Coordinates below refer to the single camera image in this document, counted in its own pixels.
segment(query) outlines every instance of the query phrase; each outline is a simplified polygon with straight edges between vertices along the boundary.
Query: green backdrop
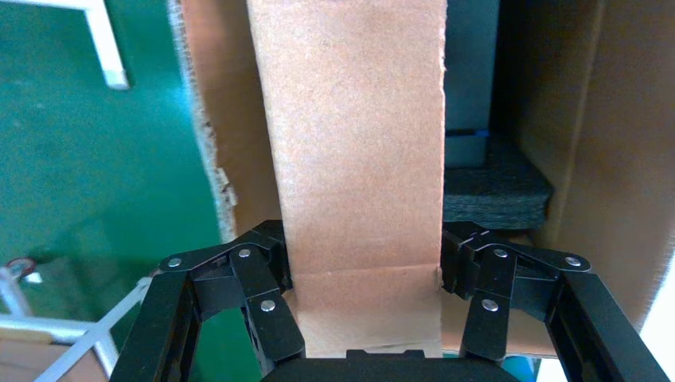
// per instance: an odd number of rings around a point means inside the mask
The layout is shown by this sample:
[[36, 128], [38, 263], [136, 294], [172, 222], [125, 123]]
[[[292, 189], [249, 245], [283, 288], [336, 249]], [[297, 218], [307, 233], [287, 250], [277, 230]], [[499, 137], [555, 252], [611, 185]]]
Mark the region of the green backdrop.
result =
[[[83, 13], [0, 2], [0, 261], [40, 260], [44, 282], [22, 285], [38, 316], [98, 320], [161, 258], [219, 242], [166, 4], [107, 6], [127, 92], [106, 87]], [[238, 311], [197, 353], [192, 380], [259, 379]]]

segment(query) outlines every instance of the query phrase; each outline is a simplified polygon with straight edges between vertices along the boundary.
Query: metal rivet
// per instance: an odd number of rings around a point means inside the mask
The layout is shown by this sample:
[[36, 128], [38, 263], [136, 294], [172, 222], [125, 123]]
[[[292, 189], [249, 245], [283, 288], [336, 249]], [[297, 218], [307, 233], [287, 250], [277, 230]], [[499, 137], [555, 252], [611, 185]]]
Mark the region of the metal rivet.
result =
[[263, 310], [263, 312], [271, 312], [274, 310], [276, 304], [274, 304], [274, 301], [272, 300], [264, 300], [260, 303], [260, 309]]
[[570, 264], [570, 265], [573, 266], [573, 267], [578, 267], [578, 266], [581, 265], [581, 262], [580, 262], [578, 259], [576, 259], [576, 258], [574, 258], [574, 257], [571, 257], [571, 256], [566, 257], [566, 258], [565, 258], [565, 261], [567, 261], [568, 264]]
[[174, 257], [173, 259], [169, 260], [169, 262], [166, 264], [169, 267], [177, 267], [181, 265], [181, 258], [180, 257]]
[[500, 249], [500, 248], [495, 249], [495, 250], [493, 251], [493, 253], [494, 253], [495, 255], [497, 255], [497, 257], [506, 257], [506, 256], [509, 255], [508, 253], [506, 253], [506, 251], [504, 251], [503, 249]]
[[486, 298], [482, 301], [483, 307], [490, 312], [496, 312], [499, 309], [499, 305], [496, 302]]

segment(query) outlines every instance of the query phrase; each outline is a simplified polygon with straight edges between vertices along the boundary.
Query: cardboard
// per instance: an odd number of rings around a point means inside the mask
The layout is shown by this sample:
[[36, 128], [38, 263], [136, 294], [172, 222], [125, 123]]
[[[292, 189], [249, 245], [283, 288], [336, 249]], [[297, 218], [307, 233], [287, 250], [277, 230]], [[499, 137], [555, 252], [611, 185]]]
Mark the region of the cardboard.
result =
[[[61, 354], [64, 345], [47, 345], [24, 341], [0, 341], [0, 382], [33, 382]], [[62, 377], [60, 382], [104, 382], [96, 356], [89, 351]]]
[[[281, 197], [298, 292], [287, 297], [309, 354], [437, 342], [444, 4], [183, 6], [210, 117], [198, 138], [207, 173], [224, 169], [224, 237], [278, 218]], [[535, 243], [586, 256], [639, 328], [675, 228], [672, 2], [501, 2], [500, 13], [492, 128], [512, 130], [556, 188]], [[442, 305], [443, 349], [456, 352], [467, 305]], [[555, 355], [542, 324], [511, 318], [509, 353]]]
[[280, 219], [245, 0], [169, 0], [169, 16], [223, 241]]
[[248, 9], [308, 356], [438, 355], [446, 3]]
[[673, 255], [675, 7], [513, 4], [496, 117], [556, 188], [535, 243], [589, 259], [640, 329]]

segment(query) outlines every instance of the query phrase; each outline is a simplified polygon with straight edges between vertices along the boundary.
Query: white metal bar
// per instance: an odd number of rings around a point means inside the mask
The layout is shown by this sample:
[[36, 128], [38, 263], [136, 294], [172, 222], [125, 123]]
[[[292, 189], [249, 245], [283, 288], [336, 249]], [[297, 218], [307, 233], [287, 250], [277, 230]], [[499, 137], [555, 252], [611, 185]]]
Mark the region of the white metal bar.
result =
[[[77, 342], [95, 322], [58, 320], [55, 318], [16, 317], [11, 314], [0, 314], [0, 328], [12, 330], [32, 330], [51, 334], [57, 344], [72, 345]], [[104, 334], [94, 344], [94, 352], [108, 377], [117, 364], [119, 353], [110, 332]]]
[[84, 11], [84, 16], [87, 18], [89, 32], [92, 34], [96, 54], [99, 56], [103, 77], [109, 88], [127, 90], [129, 81], [122, 65], [122, 59], [119, 57], [115, 34], [112, 32], [105, 3], [103, 0], [92, 0], [91, 3], [92, 6]]
[[25, 299], [21, 288], [7, 267], [0, 267], [0, 296], [12, 315], [17, 317], [33, 315], [28, 300]]
[[33, 6], [54, 6], [56, 8], [66, 8], [69, 10], [86, 10], [91, 3], [89, 0], [2, 0], [4, 2], [15, 2], [17, 4], [30, 4]]
[[112, 370], [115, 368], [117, 359], [119, 358], [117, 346], [115, 346], [115, 342], [112, 340], [110, 332], [104, 334], [104, 336], [94, 344], [94, 353], [96, 353], [96, 356], [99, 358], [99, 362], [101, 363], [101, 367], [103, 367], [106, 376], [110, 378]]
[[82, 338], [51, 364], [35, 382], [56, 382], [102, 338], [110, 333], [110, 328], [119, 321], [136, 303], [142, 301], [150, 285], [151, 278], [140, 279], [125, 298], [101, 318]]
[[87, 333], [95, 322], [57, 320], [55, 318], [17, 317], [0, 314], [0, 328], [47, 332], [58, 344], [72, 345]]
[[115, 90], [129, 88], [127, 73], [119, 56], [115, 34], [112, 32], [110, 18], [103, 0], [0, 0], [0, 2], [84, 11], [107, 86]]

